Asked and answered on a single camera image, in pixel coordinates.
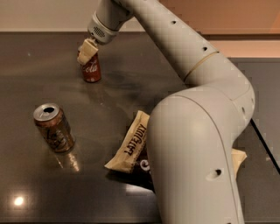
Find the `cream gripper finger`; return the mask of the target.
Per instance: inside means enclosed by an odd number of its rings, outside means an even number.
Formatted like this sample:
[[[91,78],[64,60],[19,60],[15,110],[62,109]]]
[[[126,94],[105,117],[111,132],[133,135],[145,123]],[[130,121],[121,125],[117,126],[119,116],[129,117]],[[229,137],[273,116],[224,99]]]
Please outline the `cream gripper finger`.
[[[98,45],[93,38],[86,38],[79,48],[77,61],[86,65],[98,52]]]

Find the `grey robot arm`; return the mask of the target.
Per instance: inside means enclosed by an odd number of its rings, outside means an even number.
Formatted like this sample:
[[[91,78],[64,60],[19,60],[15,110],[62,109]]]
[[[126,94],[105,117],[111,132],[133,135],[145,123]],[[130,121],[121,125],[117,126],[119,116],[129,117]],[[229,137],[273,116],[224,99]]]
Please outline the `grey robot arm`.
[[[147,152],[163,224],[244,224],[235,139],[255,109],[250,81],[158,0],[100,0],[87,27],[101,45],[136,18],[186,88],[152,111]]]

